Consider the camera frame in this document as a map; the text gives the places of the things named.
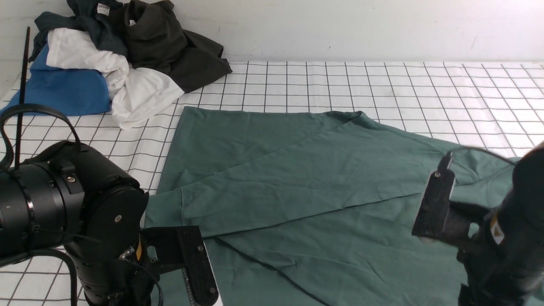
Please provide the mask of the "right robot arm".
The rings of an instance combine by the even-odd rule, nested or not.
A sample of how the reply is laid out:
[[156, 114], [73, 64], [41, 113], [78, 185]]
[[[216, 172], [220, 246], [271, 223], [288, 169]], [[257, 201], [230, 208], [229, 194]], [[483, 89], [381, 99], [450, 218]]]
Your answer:
[[543, 145], [513, 164], [512, 187], [495, 208], [451, 200], [453, 153], [430, 174], [411, 233], [457, 248], [467, 273], [460, 306], [524, 306], [543, 281]]

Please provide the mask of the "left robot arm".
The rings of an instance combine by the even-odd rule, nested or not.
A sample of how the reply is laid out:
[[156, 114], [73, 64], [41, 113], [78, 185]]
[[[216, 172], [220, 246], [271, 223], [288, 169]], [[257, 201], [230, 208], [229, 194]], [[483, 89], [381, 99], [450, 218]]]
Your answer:
[[191, 306], [220, 300], [196, 225], [142, 229], [150, 196], [91, 148], [62, 141], [1, 172], [1, 266], [53, 256], [90, 306], [149, 306], [161, 275], [182, 271]]

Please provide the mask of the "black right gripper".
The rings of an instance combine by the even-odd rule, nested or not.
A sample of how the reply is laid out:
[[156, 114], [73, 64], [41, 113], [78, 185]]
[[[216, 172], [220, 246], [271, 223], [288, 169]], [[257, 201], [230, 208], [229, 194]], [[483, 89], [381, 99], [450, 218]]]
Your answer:
[[451, 155], [445, 155], [437, 170], [430, 174], [411, 234], [462, 251], [480, 251], [483, 244], [470, 237], [470, 225], [482, 225], [489, 209], [451, 200], [456, 182], [455, 173], [450, 169], [451, 161]]

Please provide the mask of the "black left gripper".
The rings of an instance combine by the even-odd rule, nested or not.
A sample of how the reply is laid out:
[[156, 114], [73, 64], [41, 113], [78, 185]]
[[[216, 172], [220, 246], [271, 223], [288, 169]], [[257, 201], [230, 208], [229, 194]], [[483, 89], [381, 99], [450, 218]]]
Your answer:
[[219, 301], [212, 265], [197, 225], [147, 228], [141, 231], [154, 277], [181, 270], [192, 306], [213, 306]]

